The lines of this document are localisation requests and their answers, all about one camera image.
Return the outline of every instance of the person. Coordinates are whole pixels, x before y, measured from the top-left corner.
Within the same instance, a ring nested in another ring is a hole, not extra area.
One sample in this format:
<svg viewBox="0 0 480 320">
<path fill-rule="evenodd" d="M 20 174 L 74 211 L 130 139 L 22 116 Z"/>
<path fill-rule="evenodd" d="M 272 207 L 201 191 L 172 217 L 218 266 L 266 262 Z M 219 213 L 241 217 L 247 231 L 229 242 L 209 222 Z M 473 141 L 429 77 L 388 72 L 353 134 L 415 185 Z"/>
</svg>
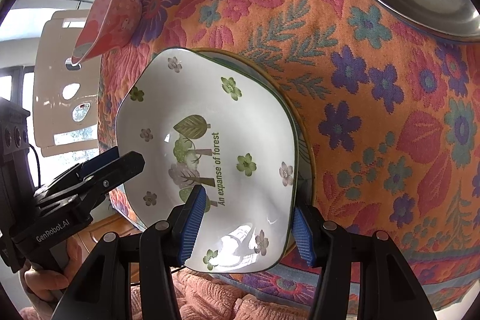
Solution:
<svg viewBox="0 0 480 320">
<path fill-rule="evenodd" d="M 50 320 L 52 290 L 66 289 L 82 265 L 82 248 L 67 240 L 70 258 L 63 274 L 35 270 L 29 262 L 20 271 L 20 281 L 32 307 L 20 310 L 23 320 Z M 253 295 L 208 274 L 183 269 L 172 275 L 180 315 L 184 320 L 305 320 L 308 312 L 294 307 L 262 302 Z M 142 320 L 140 287 L 131 288 L 133 320 Z"/>
</svg>

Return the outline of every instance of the hand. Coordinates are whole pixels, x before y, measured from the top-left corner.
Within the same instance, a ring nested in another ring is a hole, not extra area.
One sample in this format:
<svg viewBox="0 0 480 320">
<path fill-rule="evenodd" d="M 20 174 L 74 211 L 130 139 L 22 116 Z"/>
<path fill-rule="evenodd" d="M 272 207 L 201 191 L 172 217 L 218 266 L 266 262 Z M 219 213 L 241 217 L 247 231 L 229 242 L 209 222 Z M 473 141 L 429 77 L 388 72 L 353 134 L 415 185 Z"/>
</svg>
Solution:
<svg viewBox="0 0 480 320">
<path fill-rule="evenodd" d="M 33 268 L 25 272 L 25 283 L 43 301 L 53 301 L 50 290 L 66 289 L 82 265 L 82 248 L 74 238 L 67 239 L 67 254 L 70 258 L 63 275 L 52 270 Z"/>
</svg>

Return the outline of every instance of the stacked plate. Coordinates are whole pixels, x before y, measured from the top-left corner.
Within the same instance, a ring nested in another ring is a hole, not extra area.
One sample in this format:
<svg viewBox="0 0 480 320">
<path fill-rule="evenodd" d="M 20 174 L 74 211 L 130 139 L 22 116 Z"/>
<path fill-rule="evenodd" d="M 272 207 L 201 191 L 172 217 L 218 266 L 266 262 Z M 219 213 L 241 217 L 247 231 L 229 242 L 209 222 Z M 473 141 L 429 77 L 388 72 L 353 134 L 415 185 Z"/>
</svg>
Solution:
<svg viewBox="0 0 480 320">
<path fill-rule="evenodd" d="M 292 103 L 250 61 L 215 49 L 161 52 L 122 102 L 116 132 L 121 154 L 145 158 L 124 186 L 146 226 L 205 187 L 190 269 L 262 271 L 292 248 L 295 196 L 314 196 L 313 154 Z"/>
</svg>

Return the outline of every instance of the tree illustration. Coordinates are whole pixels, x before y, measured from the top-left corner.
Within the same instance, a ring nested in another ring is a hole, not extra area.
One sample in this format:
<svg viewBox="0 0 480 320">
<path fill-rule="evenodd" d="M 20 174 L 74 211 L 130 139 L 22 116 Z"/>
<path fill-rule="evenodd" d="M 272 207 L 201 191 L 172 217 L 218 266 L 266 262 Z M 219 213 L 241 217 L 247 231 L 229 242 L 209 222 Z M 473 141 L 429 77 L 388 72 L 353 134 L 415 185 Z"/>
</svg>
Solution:
<svg viewBox="0 0 480 320">
<path fill-rule="evenodd" d="M 210 128 L 205 119 L 198 114 L 189 115 L 173 127 L 179 134 L 187 139 L 196 140 L 201 138 Z"/>
<path fill-rule="evenodd" d="M 184 135 L 180 135 L 175 141 L 173 154 L 179 163 L 185 163 L 191 170 L 196 170 L 201 155 L 212 156 L 211 149 L 196 150 L 194 143 Z"/>
<path fill-rule="evenodd" d="M 192 191 L 193 187 L 184 187 L 183 189 L 180 190 L 178 193 L 180 195 L 180 198 L 183 202 L 187 202 L 188 197 L 190 196 L 190 193 Z M 211 206 L 218 206 L 217 201 L 211 201 L 210 198 L 207 196 L 207 203 L 205 205 L 205 213 L 207 213 L 210 210 Z"/>
<path fill-rule="evenodd" d="M 201 178 L 200 173 L 197 170 L 188 168 L 186 163 L 172 164 L 169 169 L 169 176 L 180 189 L 193 186 L 195 183 L 215 187 L 213 178 Z"/>
</svg>

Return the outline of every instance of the blue gripper pad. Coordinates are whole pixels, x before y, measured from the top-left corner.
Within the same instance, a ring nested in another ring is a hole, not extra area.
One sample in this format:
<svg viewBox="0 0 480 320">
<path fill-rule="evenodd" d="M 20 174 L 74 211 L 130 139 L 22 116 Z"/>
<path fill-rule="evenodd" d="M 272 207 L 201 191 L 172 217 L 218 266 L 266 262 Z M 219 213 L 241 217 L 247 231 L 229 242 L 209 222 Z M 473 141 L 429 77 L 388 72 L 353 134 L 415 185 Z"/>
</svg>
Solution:
<svg viewBox="0 0 480 320">
<path fill-rule="evenodd" d="M 199 186 L 199 190 L 195 201 L 190 209 L 189 216 L 183 227 L 183 230 L 180 235 L 180 249 L 178 252 L 178 260 L 181 265 L 191 256 L 192 251 L 194 250 L 195 240 L 197 239 L 198 230 L 200 229 L 200 224 L 202 222 L 203 213 L 205 212 L 205 207 L 207 203 L 207 193 L 203 186 Z M 190 204 L 190 198 L 195 197 L 195 188 L 192 190 L 185 207 L 188 207 Z"/>
<path fill-rule="evenodd" d="M 295 237 L 300 256 L 309 266 L 313 266 L 315 262 L 315 253 L 313 249 L 314 240 L 302 212 L 297 207 L 293 214 L 292 233 Z"/>
</svg>

